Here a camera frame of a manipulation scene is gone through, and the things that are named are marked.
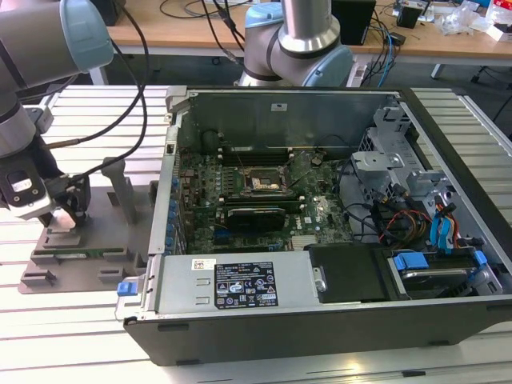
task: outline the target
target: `power supply label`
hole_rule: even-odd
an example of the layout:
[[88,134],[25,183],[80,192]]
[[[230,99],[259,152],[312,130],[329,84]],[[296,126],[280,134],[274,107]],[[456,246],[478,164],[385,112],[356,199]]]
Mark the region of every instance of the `power supply label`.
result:
[[220,310],[277,305],[272,262],[215,265],[215,306]]

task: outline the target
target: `wooden desk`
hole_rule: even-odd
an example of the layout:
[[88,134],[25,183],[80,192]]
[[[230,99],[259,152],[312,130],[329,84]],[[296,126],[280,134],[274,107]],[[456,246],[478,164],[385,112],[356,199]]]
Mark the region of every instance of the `wooden desk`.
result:
[[[217,50],[217,45],[205,19],[180,20],[167,17],[158,10],[161,2],[162,0],[127,0],[126,2],[127,9],[142,28],[151,48],[174,48],[176,52],[180,52],[180,49],[190,52],[197,52],[194,50],[200,49]],[[188,2],[190,0],[169,0],[164,9],[171,14],[186,16],[182,9]],[[378,0],[379,5],[390,3],[392,3],[390,0]],[[192,9],[202,12],[200,4],[196,4]],[[376,9],[381,21],[390,30],[407,37],[400,55],[512,58],[512,44],[496,42],[484,33],[475,31],[474,36],[466,34],[442,36],[435,25],[429,22],[418,22],[413,30],[400,28],[396,27],[396,18],[381,13],[381,6]],[[231,11],[231,16],[241,32],[244,30],[246,10],[247,6],[240,6]],[[213,20],[213,23],[220,43],[230,50],[238,50],[236,42],[224,23],[220,20]],[[135,48],[141,45],[137,32],[126,18],[122,18],[116,26],[110,27],[109,32],[112,39],[120,46]],[[364,46],[352,46],[351,49],[355,54],[378,54],[381,46],[380,37],[376,33],[369,33]]]
[[[190,0],[169,0],[165,11],[186,16],[183,7]],[[152,54],[222,56],[203,18],[176,19],[159,11],[162,0],[127,0],[126,7],[140,25]],[[406,36],[406,43],[397,60],[430,64],[512,66],[512,43],[496,42],[490,36],[475,31],[473,36],[466,34],[442,36],[432,23],[418,23],[413,30],[396,27],[396,19],[382,12],[382,6],[391,0],[378,0],[377,12],[390,30]],[[192,8],[202,12],[201,4]],[[247,7],[235,7],[231,16],[238,29],[243,32]],[[213,20],[218,38],[224,47],[234,54],[243,56],[231,33],[220,20]],[[109,28],[110,36],[127,54],[141,54],[142,45],[137,32],[126,18],[121,18],[116,26]],[[356,61],[351,78],[357,77],[368,62],[381,51],[382,41],[374,31],[368,33],[364,46],[352,46]]]

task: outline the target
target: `black box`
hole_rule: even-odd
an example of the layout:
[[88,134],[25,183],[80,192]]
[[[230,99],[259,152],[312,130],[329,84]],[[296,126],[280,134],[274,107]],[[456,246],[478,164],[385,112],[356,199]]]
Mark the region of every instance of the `black box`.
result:
[[413,29],[422,12],[422,8],[403,6],[397,16],[397,26]]
[[375,4],[375,0],[332,0],[333,15],[339,20],[342,28],[342,44],[364,44]]
[[[122,11],[114,0],[90,0],[98,9],[107,26],[115,26]],[[125,5],[126,0],[120,0],[121,4]]]

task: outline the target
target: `metal bracket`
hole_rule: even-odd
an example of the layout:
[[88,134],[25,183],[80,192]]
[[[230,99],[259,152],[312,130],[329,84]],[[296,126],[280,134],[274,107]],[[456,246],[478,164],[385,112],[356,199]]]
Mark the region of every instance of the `metal bracket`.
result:
[[447,181],[445,173],[437,170],[411,172],[407,176],[407,185],[411,196],[427,196],[436,186]]

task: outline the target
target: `circuit board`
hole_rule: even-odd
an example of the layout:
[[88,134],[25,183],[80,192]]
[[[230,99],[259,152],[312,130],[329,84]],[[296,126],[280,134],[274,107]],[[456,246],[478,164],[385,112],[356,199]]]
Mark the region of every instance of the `circuit board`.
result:
[[296,153],[282,166],[224,166],[214,156],[184,154],[186,253],[302,250],[315,242],[352,241],[333,192],[337,165],[314,151]]

